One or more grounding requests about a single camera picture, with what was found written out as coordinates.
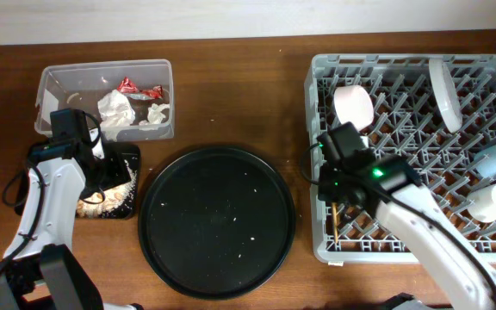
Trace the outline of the grey plate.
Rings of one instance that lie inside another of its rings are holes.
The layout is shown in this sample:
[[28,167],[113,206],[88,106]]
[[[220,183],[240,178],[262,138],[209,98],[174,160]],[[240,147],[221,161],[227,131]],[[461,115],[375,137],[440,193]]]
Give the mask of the grey plate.
[[429,59],[429,74],[437,107],[450,133],[462,127],[461,104],[448,66],[439,58]]

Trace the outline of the white cup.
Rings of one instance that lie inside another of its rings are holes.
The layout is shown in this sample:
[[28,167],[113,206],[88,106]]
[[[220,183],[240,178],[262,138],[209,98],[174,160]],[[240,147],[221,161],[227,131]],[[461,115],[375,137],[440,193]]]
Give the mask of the white cup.
[[468,197],[470,215],[479,222],[496,221],[496,184],[471,192]]

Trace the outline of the rice and nut scraps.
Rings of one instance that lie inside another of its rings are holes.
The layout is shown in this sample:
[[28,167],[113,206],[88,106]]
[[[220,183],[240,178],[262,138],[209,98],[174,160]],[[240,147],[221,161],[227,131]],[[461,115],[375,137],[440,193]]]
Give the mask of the rice and nut scraps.
[[76,208],[78,218],[127,219],[133,215],[138,188],[138,158],[126,158],[124,165],[129,181],[103,192],[95,191],[91,196],[80,199]]

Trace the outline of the small white tissue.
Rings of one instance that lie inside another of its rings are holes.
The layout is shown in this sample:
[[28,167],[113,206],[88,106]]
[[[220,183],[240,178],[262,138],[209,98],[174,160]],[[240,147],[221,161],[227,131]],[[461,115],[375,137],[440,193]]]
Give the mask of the small white tissue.
[[161,124],[167,118],[165,111],[170,108],[169,103],[153,103],[148,108],[148,114],[145,120],[139,123],[140,126],[147,125],[158,125]]

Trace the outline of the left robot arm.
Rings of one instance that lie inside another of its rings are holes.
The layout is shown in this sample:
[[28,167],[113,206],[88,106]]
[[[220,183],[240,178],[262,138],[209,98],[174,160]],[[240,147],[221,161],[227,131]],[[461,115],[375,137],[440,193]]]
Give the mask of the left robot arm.
[[22,218],[0,261],[0,309],[111,309],[71,252],[77,204],[131,181],[121,153],[93,150],[96,118],[80,109],[50,114],[52,136],[31,147]]

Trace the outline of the red snack wrapper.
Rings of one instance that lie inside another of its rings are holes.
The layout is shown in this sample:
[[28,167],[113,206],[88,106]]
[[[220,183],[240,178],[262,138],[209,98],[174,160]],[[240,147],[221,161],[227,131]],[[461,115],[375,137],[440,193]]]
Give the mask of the red snack wrapper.
[[134,100],[156,100],[164,98],[164,90],[161,85],[156,85],[151,89],[140,89],[129,77],[124,77],[118,85],[117,90],[124,96]]

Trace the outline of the white napkin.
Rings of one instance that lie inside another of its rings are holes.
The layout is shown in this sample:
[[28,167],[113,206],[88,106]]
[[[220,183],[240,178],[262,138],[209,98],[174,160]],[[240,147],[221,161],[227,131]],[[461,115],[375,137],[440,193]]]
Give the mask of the white napkin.
[[135,121],[135,112],[128,97],[118,90],[112,90],[97,102],[105,139],[117,141],[121,127],[129,127]]

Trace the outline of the pink bowl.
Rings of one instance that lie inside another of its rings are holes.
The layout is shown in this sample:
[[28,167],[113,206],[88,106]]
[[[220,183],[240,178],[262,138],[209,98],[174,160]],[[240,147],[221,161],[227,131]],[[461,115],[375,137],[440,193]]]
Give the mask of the pink bowl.
[[338,122],[350,122],[357,131],[370,126],[374,120],[371,97],[360,85],[337,87],[332,103]]

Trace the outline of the wooden chopstick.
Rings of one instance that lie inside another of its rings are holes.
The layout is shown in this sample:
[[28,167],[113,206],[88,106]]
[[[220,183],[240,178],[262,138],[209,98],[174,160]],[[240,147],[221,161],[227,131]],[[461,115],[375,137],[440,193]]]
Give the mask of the wooden chopstick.
[[336,202],[332,202],[332,229],[333,229],[333,237],[334,244],[338,244],[338,204]]

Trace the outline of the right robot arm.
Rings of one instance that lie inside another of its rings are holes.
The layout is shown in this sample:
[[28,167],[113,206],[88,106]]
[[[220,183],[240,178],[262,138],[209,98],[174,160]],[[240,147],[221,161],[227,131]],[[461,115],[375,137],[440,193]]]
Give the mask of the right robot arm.
[[378,160],[352,123],[319,135],[318,198],[358,207],[400,239],[455,309],[496,309],[496,269],[463,237],[405,158]]

